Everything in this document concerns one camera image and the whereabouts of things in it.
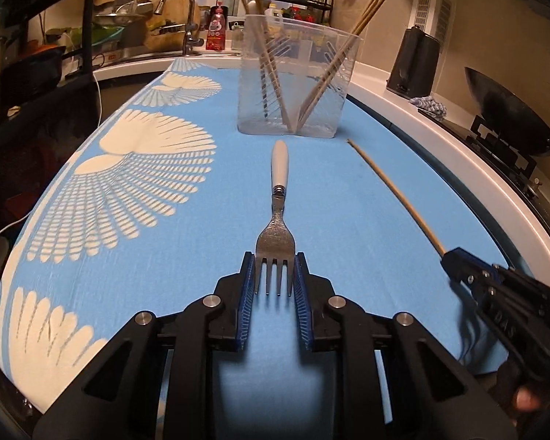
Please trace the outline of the right human hand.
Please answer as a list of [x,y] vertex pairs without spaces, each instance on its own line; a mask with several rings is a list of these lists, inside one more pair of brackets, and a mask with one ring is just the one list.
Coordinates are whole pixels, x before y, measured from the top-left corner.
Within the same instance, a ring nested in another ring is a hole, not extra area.
[[550,407],[550,387],[534,381],[520,384],[524,379],[520,368],[512,360],[506,360],[496,372],[495,384],[488,390],[514,426],[518,426],[529,414],[543,412]]

